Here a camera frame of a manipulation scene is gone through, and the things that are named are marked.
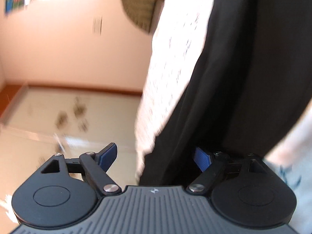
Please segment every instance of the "small logo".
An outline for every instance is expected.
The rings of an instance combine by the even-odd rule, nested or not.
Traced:
[[[152,190],[150,190],[150,192],[152,192],[152,193],[158,193],[159,192],[159,190],[157,189],[157,188],[153,188]]]

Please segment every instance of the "peach wall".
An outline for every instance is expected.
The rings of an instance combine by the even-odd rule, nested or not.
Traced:
[[[95,16],[101,36],[92,33]],[[0,16],[0,40],[9,82],[142,90],[152,36],[129,21],[121,0],[51,0]]]

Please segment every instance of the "metal screw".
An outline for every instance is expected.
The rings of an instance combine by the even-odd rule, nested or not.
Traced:
[[[103,187],[103,190],[105,192],[116,192],[116,191],[118,191],[118,189],[119,189],[119,186],[114,185],[114,184],[108,184],[108,185]]]
[[[192,192],[201,192],[205,187],[201,184],[192,184],[188,187]]]

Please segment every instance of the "blue rubber tab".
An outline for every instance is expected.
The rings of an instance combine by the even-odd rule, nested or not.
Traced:
[[[98,165],[104,172],[107,172],[117,157],[117,145],[111,143],[97,153],[97,155],[99,156]]]
[[[198,147],[195,149],[193,159],[202,172],[211,165],[210,156]]]

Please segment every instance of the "gray ribbed surface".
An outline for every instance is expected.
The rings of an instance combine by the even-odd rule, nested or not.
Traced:
[[[288,226],[248,230],[218,216],[204,197],[191,196],[181,187],[128,187],[119,196],[103,199],[83,222],[60,230],[20,226],[13,234],[295,234]]]

